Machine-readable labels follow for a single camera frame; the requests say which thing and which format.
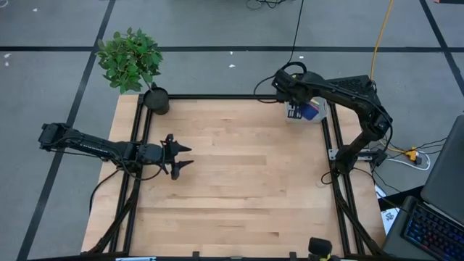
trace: paper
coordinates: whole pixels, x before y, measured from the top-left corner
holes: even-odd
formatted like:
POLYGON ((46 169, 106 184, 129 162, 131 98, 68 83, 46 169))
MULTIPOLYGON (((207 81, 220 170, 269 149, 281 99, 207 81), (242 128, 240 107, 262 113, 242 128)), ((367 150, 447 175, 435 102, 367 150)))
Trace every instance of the paper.
MULTIPOLYGON (((377 199, 379 199, 380 196, 386 196, 385 192, 377 185, 376 185, 376 192, 378 193, 377 199)), ((385 234, 388 234, 390 231, 390 228, 392 228, 394 219, 398 216, 398 212, 399 210, 397 208, 382 211, 381 213, 382 222, 384 223, 385 234)))

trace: bracket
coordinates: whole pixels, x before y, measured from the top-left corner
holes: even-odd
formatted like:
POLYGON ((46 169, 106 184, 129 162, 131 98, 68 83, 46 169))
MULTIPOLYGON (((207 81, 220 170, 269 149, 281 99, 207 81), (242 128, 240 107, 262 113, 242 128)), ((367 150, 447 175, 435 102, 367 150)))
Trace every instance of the bracket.
MULTIPOLYGON (((335 160, 335 156, 339 152, 338 149, 329 149, 328 150, 328 158, 330 160, 335 160)), ((373 152, 371 152, 369 149, 362 149, 360 153, 357 154, 357 160, 360 161, 371 161, 373 159, 373 155, 375 155, 373 152)))

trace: laptop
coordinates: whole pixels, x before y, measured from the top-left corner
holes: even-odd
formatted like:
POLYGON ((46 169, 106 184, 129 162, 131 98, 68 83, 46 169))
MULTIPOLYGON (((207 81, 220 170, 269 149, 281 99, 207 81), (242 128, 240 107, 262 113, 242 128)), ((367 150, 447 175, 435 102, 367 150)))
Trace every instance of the laptop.
POLYGON ((402 205, 384 251, 419 260, 464 260, 464 115, 457 117, 420 193, 402 205))

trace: wooden tabletop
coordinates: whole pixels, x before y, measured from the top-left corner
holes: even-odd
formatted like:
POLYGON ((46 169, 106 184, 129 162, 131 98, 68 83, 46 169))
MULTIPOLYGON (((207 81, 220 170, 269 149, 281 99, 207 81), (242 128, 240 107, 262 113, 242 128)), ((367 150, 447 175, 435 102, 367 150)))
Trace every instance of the wooden tabletop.
MULTIPOLYGON (((136 100, 137 96, 120 96, 111 141, 129 140, 136 100)), ((160 175, 142 182, 131 255, 191 256, 200 251, 203 257, 288 257, 296 252, 307 257, 312 236, 330 240, 333 254, 342 253, 332 188, 320 182, 328 172, 320 124, 287 123, 282 104, 254 100, 170 103, 168 114, 153 116, 149 143, 159 144, 173 133, 180 144, 193 149, 178 159, 195 163, 182 169, 177 181, 160 175)), ((343 107, 337 111, 348 144, 360 132, 357 115, 343 107)), ((357 167, 369 171, 367 163, 357 167)), ((100 180, 114 169, 104 163, 100 180)), ((156 171, 156 166, 145 167, 144 176, 156 171)), ((83 250, 90 249, 114 220, 122 176, 97 191, 83 250)), ((353 170, 351 180, 360 222, 382 244, 385 233, 372 179, 353 170)), ((347 224, 355 252, 348 219, 347 224)))

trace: yellow cable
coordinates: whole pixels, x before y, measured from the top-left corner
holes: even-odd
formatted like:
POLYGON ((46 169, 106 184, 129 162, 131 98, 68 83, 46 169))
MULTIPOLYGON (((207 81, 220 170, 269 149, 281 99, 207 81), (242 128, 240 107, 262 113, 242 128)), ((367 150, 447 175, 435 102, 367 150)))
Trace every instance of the yellow cable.
POLYGON ((378 35, 378 38, 377 38, 376 47, 374 49, 374 55, 372 57, 372 64, 370 65, 370 79, 371 80, 374 79, 374 67, 376 66, 377 49, 378 49, 378 46, 380 45, 380 42, 382 41, 382 36, 384 35, 386 21, 388 21, 389 19, 390 10, 392 9, 393 2, 394 0, 390 0, 389 8, 386 11, 384 23, 382 24, 382 29, 380 30, 380 34, 378 35))
MULTIPOLYGON (((373 56, 372 56, 372 64, 370 65, 370 79, 371 80, 373 80, 373 78, 374 78, 374 67, 376 66, 377 49, 378 49, 378 46, 380 45, 380 42, 382 41, 382 36, 384 35, 386 22, 389 20, 390 10, 392 9, 393 2, 394 2, 394 0, 390 0, 389 8, 386 11, 384 22, 382 23, 382 29, 380 29, 380 34, 378 35, 378 38, 377 38, 376 47, 374 48, 374 53, 373 53, 373 56)), ((382 145, 386 146, 386 144, 382 140, 380 140, 380 143, 382 145)), ((399 152, 399 153, 404 153, 405 152, 403 150, 393 149, 393 148, 390 148, 390 147, 388 147, 387 149, 389 149, 389 150, 391 150, 393 152, 399 152)))

